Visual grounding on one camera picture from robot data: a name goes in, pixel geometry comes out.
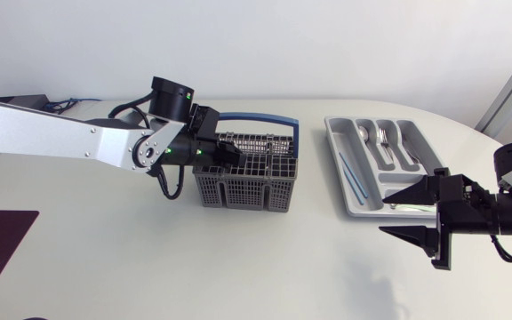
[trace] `white wall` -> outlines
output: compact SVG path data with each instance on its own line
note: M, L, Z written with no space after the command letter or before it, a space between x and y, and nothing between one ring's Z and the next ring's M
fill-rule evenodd
M512 1L0 0L0 95L385 100L474 126L512 73Z

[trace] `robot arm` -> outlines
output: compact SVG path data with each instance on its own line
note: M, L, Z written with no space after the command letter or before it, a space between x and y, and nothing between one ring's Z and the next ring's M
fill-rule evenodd
M148 96L116 107L108 118L89 121L0 103L0 153L94 159L157 177L163 174L162 164L245 161L238 148L216 139L219 113L192 105L192 89L158 77L152 89ZM146 115L138 105L147 101ZM115 118L126 109L133 112Z
M437 169L418 183L383 200L387 204L437 204L436 228L424 226L380 227L382 231L418 245L435 268L449 270L452 233L490 235L497 252L507 262L512 256L496 235L512 235L512 143L495 154L500 192L490 194L464 175L450 176Z

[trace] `tray compartment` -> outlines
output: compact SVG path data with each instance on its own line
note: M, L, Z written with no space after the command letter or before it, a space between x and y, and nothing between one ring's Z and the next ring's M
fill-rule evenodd
M382 203L383 198L410 187L423 175L433 175L435 168L444 167L416 123L408 119L328 116L325 118L325 126L349 215L436 217L433 212L398 211ZM359 127L368 131L369 139L366 142L361 137ZM380 144L379 128L386 132L392 161ZM415 163L408 151L420 162ZM356 195L349 186L340 154L347 158L349 166L367 190L367 198L358 192Z

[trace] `white table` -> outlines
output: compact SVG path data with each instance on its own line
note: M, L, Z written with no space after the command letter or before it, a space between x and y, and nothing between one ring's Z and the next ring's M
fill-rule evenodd
M512 264L488 236L454 235L452 271L440 271L420 248L378 230L433 221L346 214L324 117L413 119L452 174L492 191L499 143L384 102L202 103L300 120L290 211L204 208L190 169L181 197L170 201L145 174L93 161L0 155L0 209L40 211L0 276L0 319L512 319ZM86 102L69 115L105 117L115 105ZM272 124L222 125L290 134ZM174 188L175 171L168 178ZM512 238L501 242L512 251Z

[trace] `cylindrical motor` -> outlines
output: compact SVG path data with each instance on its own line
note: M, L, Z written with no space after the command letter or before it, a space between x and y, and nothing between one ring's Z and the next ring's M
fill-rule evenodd
M155 94L149 104L150 114L188 123L193 89L156 76L151 88Z

